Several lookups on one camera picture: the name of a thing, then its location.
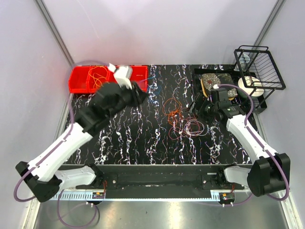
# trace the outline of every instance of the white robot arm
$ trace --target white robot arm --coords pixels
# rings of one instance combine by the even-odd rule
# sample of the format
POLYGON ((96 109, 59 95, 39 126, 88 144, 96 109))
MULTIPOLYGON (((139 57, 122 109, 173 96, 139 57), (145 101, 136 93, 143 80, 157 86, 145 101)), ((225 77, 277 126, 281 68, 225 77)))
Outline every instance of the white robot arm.
POLYGON ((288 155, 278 154, 249 122, 245 123, 246 115, 239 106, 231 105, 226 89, 216 88, 211 93, 211 100, 204 99, 202 93, 197 94, 191 112, 207 123, 215 118, 220 121, 237 138, 253 162, 251 169, 229 165, 219 172, 218 181, 249 187, 257 197, 285 190, 290 176, 288 155))
POLYGON ((52 198, 58 191, 79 185, 102 187, 103 173, 96 165, 58 170, 83 144, 108 125, 109 120, 126 106, 137 107, 147 97, 137 83, 130 82, 130 66, 109 66, 117 83, 105 83, 92 98, 88 107, 80 110, 75 123, 42 154, 30 162, 19 162, 16 169, 40 202, 52 198))

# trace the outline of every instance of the red plastic bin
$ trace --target red plastic bin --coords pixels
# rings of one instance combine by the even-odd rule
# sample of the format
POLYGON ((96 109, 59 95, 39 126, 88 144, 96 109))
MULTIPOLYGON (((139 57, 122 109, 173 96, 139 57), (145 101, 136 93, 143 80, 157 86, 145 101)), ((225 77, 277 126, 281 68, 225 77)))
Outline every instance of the red plastic bin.
POLYGON ((107 66, 77 66, 69 78, 69 91, 75 94, 95 93, 107 82, 109 70, 107 66))
MULTIPOLYGON (((143 91, 147 91, 148 67, 132 65, 131 81, 136 81, 143 91)), ((69 78, 69 91, 75 94, 95 93, 103 83, 116 82, 107 66, 77 66, 69 78)))
MULTIPOLYGON (((131 65, 132 75, 130 81, 136 81, 142 91, 147 91, 148 67, 143 65, 131 65)), ((116 82, 113 73, 109 71, 108 82, 116 82)))
POLYGON ((91 66, 74 67, 69 78, 70 93, 88 93, 87 78, 91 66))

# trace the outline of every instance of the gray wall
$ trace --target gray wall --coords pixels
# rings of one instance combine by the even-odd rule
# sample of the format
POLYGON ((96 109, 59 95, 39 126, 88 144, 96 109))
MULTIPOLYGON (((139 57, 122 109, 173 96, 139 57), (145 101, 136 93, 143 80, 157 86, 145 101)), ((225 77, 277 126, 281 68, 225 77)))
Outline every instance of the gray wall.
POLYGON ((276 0, 44 0, 75 62, 233 63, 276 0))
POLYGON ((286 1, 263 45, 270 51, 287 88, 267 99, 260 114, 268 142, 291 159, 290 188, 305 225, 304 85, 305 1, 286 1))
MULTIPOLYGON (((13 199, 16 164, 49 146, 63 109, 69 68, 34 1, 0 1, 1 228, 17 229, 26 204, 13 199)), ((19 192, 26 198, 25 185, 19 192)))

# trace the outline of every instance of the dish rack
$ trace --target dish rack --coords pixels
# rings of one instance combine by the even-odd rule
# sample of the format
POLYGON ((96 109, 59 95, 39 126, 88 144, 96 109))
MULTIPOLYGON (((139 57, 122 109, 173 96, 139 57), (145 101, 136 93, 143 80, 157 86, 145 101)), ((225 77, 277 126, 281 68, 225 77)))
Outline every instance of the dish rack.
MULTIPOLYGON (((250 96, 258 90, 263 89, 264 91, 261 96, 253 98, 255 113, 261 113, 267 108, 266 99, 275 90, 286 88, 280 71, 268 49, 267 46, 241 45, 234 51, 236 59, 234 68, 238 68, 244 87, 253 88, 250 96), (258 79, 259 84, 254 83, 251 80, 252 77, 258 79)), ((245 105, 246 103, 250 103, 248 98, 241 99, 240 104, 245 105)))

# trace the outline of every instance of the black marble-patterned table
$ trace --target black marble-patterned table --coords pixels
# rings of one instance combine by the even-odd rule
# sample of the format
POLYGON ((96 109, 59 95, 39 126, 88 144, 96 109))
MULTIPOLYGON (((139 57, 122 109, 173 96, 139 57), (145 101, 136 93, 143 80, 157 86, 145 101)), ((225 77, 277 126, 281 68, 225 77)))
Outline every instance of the black marble-patterned table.
MULTIPOLYGON (((172 127, 162 112, 163 103, 174 97, 187 107, 193 100, 192 70, 223 69, 224 65, 149 65, 147 101, 140 108, 126 108, 109 126, 83 145, 67 164, 248 164, 247 153, 218 122, 207 127, 205 136, 171 140, 172 127)), ((93 95, 75 94, 75 114, 93 95)))

